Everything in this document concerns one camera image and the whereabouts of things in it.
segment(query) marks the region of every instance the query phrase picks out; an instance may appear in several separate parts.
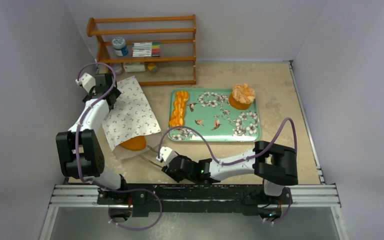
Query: wooden shelf rail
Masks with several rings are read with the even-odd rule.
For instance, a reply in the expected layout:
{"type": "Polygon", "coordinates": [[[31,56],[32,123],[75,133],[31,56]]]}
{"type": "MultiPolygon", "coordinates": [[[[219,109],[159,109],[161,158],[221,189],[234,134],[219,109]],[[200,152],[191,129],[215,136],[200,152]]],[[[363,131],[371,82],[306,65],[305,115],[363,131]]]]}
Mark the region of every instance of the wooden shelf rail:
{"type": "Polygon", "coordinates": [[[129,17],[129,18],[89,18],[87,24],[87,35],[89,37],[96,36],[98,41],[98,52],[96,60],[106,64],[114,63],[133,63],[133,62],[193,62],[193,80],[183,81],[151,81],[139,82],[141,86],[159,86],[159,85],[182,85],[197,83],[197,46],[195,35],[197,33],[197,22],[194,15],[190,16],[161,16],[161,17],[129,17]],[[133,23],[133,22],[159,22],[159,21],[192,21],[193,27],[189,28],[155,28],[155,29],[122,29],[122,30],[99,30],[97,24],[107,23],[133,23]],[[135,57],[135,58],[118,58],[111,59],[107,46],[111,46],[110,41],[104,41],[103,35],[129,35],[129,34],[165,34],[165,33],[192,33],[190,39],[166,39],[166,40],[139,40],[126,41],[128,45],[140,42],[160,42],[161,44],[188,44],[192,43],[193,56],[172,56],[172,57],[135,57]]]}

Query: blue jar lid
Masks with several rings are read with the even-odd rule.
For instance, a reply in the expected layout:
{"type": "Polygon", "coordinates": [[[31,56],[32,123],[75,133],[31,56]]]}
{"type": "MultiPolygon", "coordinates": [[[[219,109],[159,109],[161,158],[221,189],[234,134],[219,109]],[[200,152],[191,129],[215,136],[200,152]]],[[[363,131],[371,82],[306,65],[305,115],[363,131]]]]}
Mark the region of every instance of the blue jar lid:
{"type": "Polygon", "coordinates": [[[125,45],[126,45],[126,40],[124,39],[124,38],[122,38],[122,37],[116,37],[116,38],[114,38],[113,40],[112,40],[112,45],[114,46],[114,47],[120,47],[120,48],[122,48],[122,47],[124,47],[125,45]]]}

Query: tabletop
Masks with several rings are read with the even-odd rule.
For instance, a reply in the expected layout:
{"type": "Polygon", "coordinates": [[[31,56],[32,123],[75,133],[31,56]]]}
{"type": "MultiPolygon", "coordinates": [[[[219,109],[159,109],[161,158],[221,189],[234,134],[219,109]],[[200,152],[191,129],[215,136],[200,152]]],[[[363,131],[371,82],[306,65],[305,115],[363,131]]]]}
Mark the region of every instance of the tabletop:
{"type": "MultiPolygon", "coordinates": [[[[311,142],[301,112],[294,82],[288,63],[229,63],[198,62],[196,65],[197,84],[192,88],[231,88],[235,84],[247,83],[256,92],[262,137],[270,142],[284,118],[293,119],[297,135],[297,170],[299,184],[320,184],[311,142]]],[[[121,81],[130,76],[142,81],[170,81],[192,78],[192,68],[186,65],[161,67],[156,74],[149,72],[124,73],[117,77],[121,81]]],[[[143,92],[158,120],[161,131],[168,129],[170,94],[177,88],[191,88],[190,85],[143,86],[143,92]]],[[[161,133],[154,136],[159,139],[161,133]]],[[[128,183],[176,183],[161,168],[140,156],[126,159],[111,152],[102,127],[97,133],[102,148],[105,164],[116,173],[122,174],[128,183]]],[[[285,125],[276,141],[277,144],[294,147],[292,128],[285,125]]],[[[181,155],[194,161],[210,158],[210,153],[203,142],[174,142],[166,137],[163,146],[170,147],[181,155]]],[[[212,142],[210,143],[217,158],[241,154],[254,147],[252,142],[212,142]]],[[[142,156],[154,163],[156,153],[147,151],[142,156]]],[[[260,184],[262,179],[253,174],[234,176],[221,184],[260,184]]]]}

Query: white wall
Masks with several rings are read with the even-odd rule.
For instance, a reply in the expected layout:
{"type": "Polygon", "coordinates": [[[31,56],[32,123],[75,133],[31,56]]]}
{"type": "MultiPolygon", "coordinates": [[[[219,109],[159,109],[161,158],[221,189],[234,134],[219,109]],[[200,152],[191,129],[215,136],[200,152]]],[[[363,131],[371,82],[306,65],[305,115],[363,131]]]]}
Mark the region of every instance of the white wall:
{"type": "MultiPolygon", "coordinates": [[[[94,55],[97,52],[97,40],[86,35],[90,17],[196,14],[197,58],[212,61],[279,61],[295,58],[326,2],[327,0],[66,0],[74,21],[94,55]]],[[[171,46],[162,49],[161,53],[170,51],[170,54],[176,54],[182,52],[182,48],[171,46]]]]}
{"type": "Polygon", "coordinates": [[[384,239],[384,0],[329,0],[294,72],[351,236],[384,239]]]}
{"type": "Polygon", "coordinates": [[[83,109],[78,69],[92,61],[63,0],[0,0],[0,240],[39,238],[55,144],[83,109]]]}

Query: patterned cloth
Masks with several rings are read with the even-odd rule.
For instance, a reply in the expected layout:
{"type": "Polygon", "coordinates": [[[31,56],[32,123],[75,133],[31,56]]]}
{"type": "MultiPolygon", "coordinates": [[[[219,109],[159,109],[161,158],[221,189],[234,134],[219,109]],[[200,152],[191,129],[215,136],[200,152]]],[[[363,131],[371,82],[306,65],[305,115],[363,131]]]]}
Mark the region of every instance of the patterned cloth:
{"type": "Polygon", "coordinates": [[[117,145],[137,136],[161,132],[160,125],[135,76],[117,82],[121,94],[102,122],[113,151],[117,145]]]}

